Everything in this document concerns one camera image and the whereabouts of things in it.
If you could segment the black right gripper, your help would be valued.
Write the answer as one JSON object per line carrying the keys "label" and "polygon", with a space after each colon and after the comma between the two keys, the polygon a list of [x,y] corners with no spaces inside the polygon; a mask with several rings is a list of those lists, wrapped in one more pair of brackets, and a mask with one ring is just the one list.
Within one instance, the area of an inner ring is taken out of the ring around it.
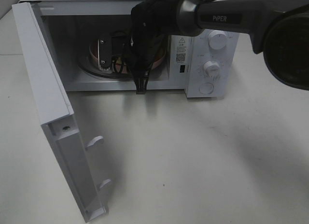
{"label": "black right gripper", "polygon": [[[178,31],[176,10],[179,0],[144,0],[131,10],[132,26],[121,60],[127,65],[137,94],[147,90],[149,74],[165,36]],[[112,65],[112,37],[98,39],[98,68],[108,71]]]}

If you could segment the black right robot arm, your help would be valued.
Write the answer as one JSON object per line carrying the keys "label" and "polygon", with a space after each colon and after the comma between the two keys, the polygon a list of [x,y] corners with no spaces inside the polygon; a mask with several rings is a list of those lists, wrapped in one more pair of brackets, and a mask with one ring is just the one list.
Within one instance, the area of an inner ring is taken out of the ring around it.
{"label": "black right robot arm", "polygon": [[278,81],[309,88],[309,0],[144,0],[130,17],[121,58],[138,94],[147,90],[165,36],[195,37],[206,29],[248,34]]}

